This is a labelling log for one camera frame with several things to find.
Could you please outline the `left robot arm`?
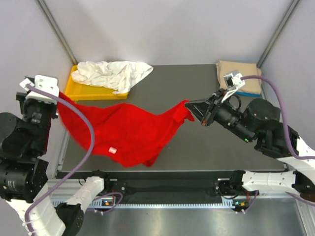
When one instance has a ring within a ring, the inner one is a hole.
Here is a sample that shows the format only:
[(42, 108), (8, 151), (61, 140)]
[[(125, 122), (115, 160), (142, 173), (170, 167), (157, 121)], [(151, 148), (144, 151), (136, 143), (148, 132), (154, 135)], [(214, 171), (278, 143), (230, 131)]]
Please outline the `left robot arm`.
[(31, 236), (75, 236), (88, 206), (112, 184), (105, 178), (88, 177), (66, 202), (53, 206), (48, 192), (47, 151), (51, 120), (57, 106), (17, 93), (22, 118), (0, 115), (0, 197), (18, 213)]

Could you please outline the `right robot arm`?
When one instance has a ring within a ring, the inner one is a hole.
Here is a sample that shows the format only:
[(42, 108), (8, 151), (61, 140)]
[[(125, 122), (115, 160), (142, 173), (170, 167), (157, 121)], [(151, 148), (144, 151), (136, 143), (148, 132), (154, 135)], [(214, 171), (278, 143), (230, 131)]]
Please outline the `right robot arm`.
[(209, 126), (217, 122), (246, 143), (256, 141), (254, 149), (263, 155), (286, 163), (294, 169), (287, 172), (234, 171), (228, 181), (219, 183), (217, 192), (221, 195), (248, 192), (286, 192), (307, 203), (315, 201), (315, 161), (306, 159), (313, 155), (311, 149), (298, 133), (288, 129), (289, 141), (294, 152), (303, 159), (296, 159), (285, 141), (281, 110), (269, 101), (255, 98), (243, 112), (241, 99), (235, 107), (230, 100), (223, 100), (226, 91), (219, 89), (205, 100), (190, 101), (185, 107), (200, 121)]

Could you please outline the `red t-shirt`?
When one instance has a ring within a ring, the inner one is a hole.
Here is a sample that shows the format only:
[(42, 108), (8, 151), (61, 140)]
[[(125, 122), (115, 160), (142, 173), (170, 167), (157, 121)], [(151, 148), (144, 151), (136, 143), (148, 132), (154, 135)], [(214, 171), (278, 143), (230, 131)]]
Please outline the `red t-shirt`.
[(108, 157), (125, 168), (154, 165), (184, 122), (194, 121), (184, 106), (186, 101), (155, 115), (127, 103), (99, 108), (76, 104), (63, 93), (59, 97), (77, 108), (91, 123), (95, 134), (92, 154)]

